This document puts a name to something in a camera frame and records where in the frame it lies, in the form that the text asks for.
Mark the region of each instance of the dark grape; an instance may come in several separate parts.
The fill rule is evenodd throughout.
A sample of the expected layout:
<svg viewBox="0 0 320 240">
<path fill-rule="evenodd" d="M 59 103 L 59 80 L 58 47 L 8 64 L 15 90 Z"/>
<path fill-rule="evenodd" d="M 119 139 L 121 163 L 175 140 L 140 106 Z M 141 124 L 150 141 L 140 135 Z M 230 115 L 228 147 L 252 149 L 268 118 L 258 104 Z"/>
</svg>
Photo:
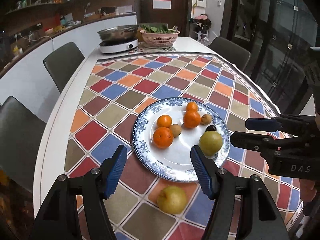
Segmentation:
<svg viewBox="0 0 320 240">
<path fill-rule="evenodd" d="M 214 126 L 214 125 L 209 125 L 206 129 L 205 129 L 205 131 L 207 132 L 207 131 L 217 131 L 217 128 Z"/>
</svg>

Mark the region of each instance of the checkered tablecloth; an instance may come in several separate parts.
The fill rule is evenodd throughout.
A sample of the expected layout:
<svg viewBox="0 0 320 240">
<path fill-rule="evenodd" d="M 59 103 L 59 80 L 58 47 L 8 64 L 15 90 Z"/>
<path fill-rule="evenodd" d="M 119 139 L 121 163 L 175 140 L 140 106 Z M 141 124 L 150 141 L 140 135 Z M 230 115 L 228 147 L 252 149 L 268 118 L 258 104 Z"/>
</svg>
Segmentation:
<svg viewBox="0 0 320 240">
<path fill-rule="evenodd" d="M 174 183 L 157 177 L 132 149 L 132 126 L 138 114 L 167 97 L 205 103 L 225 120 L 230 134 L 246 132 L 244 122 L 248 117 L 276 115 L 272 103 L 248 78 L 214 54 L 138 54 L 97 62 L 70 129 L 65 173 L 70 178 L 81 176 L 111 157 L 119 144 L 127 147 L 128 159 L 116 192 L 105 201 L 117 239 L 201 239 L 209 219 L 213 201 L 197 183 Z M 282 132 L 269 135 L 287 137 Z M 268 165 L 259 153 L 233 146 L 224 167 L 238 176 L 258 174 L 284 222 L 291 220 L 300 204 L 297 179 L 268 174 Z M 187 193 L 188 205 L 179 215 L 163 213 L 157 207 L 156 198 L 167 185 L 178 185 Z M 89 240 L 81 196 L 77 203 L 81 232 Z M 236 234 L 239 211 L 240 200 L 236 198 L 230 239 Z"/>
</svg>

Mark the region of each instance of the orange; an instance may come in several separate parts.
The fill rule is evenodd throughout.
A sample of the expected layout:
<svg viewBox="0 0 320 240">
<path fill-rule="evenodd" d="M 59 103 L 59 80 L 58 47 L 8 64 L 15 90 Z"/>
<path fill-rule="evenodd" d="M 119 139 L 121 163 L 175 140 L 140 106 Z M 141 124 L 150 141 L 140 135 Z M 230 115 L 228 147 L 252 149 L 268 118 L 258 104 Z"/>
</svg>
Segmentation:
<svg viewBox="0 0 320 240">
<path fill-rule="evenodd" d="M 171 117 L 168 116 L 167 114 L 161 115 L 161 116 L 157 119 L 157 126 L 158 126 L 158 127 L 166 127 L 166 128 L 169 128 L 171 124 L 172 124 L 172 119 L 171 119 Z"/>
<path fill-rule="evenodd" d="M 183 116 L 183 125 L 187 128 L 195 128 L 201 122 L 201 116 L 197 111 L 190 110 L 186 111 Z"/>
<path fill-rule="evenodd" d="M 198 106 L 195 102 L 190 102 L 187 104 L 187 111 L 195 110 L 198 111 Z"/>
<path fill-rule="evenodd" d="M 169 128 L 160 127 L 153 133 L 153 143 L 160 149 L 169 147 L 173 142 L 173 133 Z"/>
</svg>

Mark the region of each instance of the dining table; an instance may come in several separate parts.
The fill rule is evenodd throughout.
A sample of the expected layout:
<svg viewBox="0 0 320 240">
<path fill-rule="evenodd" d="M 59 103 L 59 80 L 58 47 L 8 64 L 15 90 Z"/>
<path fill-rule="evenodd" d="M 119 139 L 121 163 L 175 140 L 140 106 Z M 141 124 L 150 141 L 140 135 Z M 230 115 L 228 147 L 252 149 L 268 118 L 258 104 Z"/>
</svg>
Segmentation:
<svg viewBox="0 0 320 240">
<path fill-rule="evenodd" d="M 102 54 L 97 47 L 77 68 L 62 91 L 47 122 L 36 160 L 34 214 L 60 174 L 82 176 L 110 158 L 118 145 L 127 161 L 115 193 L 104 200 L 117 239 L 201 239 L 214 201 L 199 183 L 173 182 L 157 176 L 138 159 L 132 127 L 150 104 L 168 97 L 191 98 L 214 110 L 228 131 L 260 133 L 274 139 L 283 132 L 251 131 L 249 117 L 271 118 L 280 111 L 265 92 L 234 64 L 188 37 L 178 37 L 170 49 L 142 49 Z M 259 152 L 230 146 L 223 167 L 235 176 L 258 174 L 275 201 L 287 229 L 300 214 L 299 180 L 268 173 Z M 180 214 L 167 214 L 157 196 L 167 186 L 186 192 Z M 77 196 L 81 233 L 89 240 L 83 200 Z M 228 239 L 235 239 L 241 197 L 236 196 Z"/>
</svg>

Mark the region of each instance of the power cord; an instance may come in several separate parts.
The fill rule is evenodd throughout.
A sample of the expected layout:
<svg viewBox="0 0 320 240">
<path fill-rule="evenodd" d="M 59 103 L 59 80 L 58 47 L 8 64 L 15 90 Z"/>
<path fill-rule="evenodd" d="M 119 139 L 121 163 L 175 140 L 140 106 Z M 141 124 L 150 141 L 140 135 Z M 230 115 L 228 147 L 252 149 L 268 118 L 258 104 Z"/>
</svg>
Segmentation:
<svg viewBox="0 0 320 240">
<path fill-rule="evenodd" d="M 40 39 L 43 39 L 43 38 L 50 38 L 50 39 L 52 40 L 52 51 L 54 51 L 53 38 L 51 38 L 50 36 L 42 36 L 42 37 L 40 37 L 40 38 L 37 39 L 37 40 L 32 40 L 32 39 L 26 39 L 25 37 L 23 37 L 23 36 L 21 35 L 21 33 L 18 33 L 18 35 L 19 35 L 21 38 L 23 38 L 23 39 L 25 39 L 25 40 L 27 40 L 27 41 L 39 41 Z"/>
</svg>

